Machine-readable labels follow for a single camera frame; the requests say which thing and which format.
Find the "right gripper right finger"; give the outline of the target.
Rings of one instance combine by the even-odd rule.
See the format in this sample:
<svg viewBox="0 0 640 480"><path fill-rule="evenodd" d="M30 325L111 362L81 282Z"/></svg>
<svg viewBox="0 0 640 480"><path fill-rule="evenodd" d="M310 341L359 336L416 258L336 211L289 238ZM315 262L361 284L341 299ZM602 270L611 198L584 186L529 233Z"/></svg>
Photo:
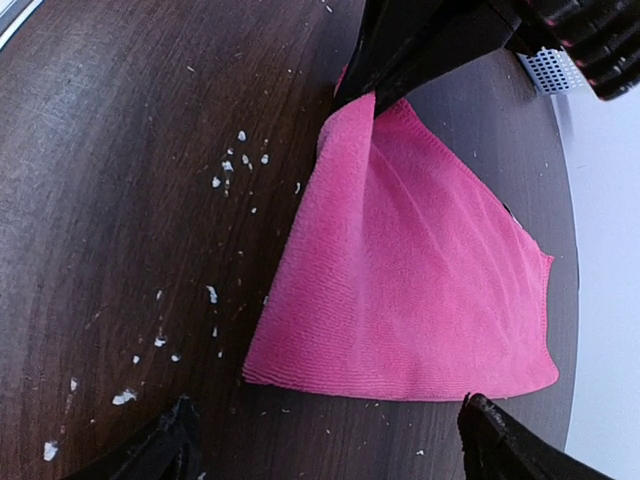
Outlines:
<svg viewBox="0 0 640 480"><path fill-rule="evenodd" d="M458 414L464 473L471 480L606 480L547 444L486 396L467 394Z"/></svg>

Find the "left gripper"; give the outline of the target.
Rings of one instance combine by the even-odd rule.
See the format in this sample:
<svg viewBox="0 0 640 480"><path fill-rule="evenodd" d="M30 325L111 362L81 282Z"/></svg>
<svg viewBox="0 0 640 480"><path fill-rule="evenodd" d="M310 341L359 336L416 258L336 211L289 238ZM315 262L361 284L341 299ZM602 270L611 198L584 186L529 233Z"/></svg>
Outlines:
<svg viewBox="0 0 640 480"><path fill-rule="evenodd" d="M520 16L511 1L367 1L333 105L375 89L374 116L420 86L499 49Z"/></svg>

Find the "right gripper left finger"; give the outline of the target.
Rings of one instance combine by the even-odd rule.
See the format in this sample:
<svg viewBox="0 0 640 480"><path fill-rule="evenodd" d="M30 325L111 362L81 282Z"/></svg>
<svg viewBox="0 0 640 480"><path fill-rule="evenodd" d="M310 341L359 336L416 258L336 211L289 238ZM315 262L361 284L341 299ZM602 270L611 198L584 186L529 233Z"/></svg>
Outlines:
<svg viewBox="0 0 640 480"><path fill-rule="evenodd" d="M186 395L110 453L67 480L197 479L201 474L199 414Z"/></svg>

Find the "pink towel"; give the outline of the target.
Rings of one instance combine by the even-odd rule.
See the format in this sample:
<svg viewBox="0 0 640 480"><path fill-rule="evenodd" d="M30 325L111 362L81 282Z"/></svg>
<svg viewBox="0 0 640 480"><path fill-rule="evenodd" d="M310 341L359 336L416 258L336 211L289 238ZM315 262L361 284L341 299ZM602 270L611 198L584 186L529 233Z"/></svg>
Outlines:
<svg viewBox="0 0 640 480"><path fill-rule="evenodd" d="M244 379L428 402L554 384L552 258L408 101L375 102L322 127Z"/></svg>

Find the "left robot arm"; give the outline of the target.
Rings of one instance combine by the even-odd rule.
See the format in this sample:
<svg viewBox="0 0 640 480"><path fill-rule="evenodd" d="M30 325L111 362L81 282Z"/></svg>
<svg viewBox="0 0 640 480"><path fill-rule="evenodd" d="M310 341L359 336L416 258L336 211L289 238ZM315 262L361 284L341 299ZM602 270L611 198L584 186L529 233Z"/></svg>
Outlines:
<svg viewBox="0 0 640 480"><path fill-rule="evenodd" d="M372 93L380 115L421 85L502 48L563 50L596 96L610 101L639 82L639 4L368 1L333 108Z"/></svg>

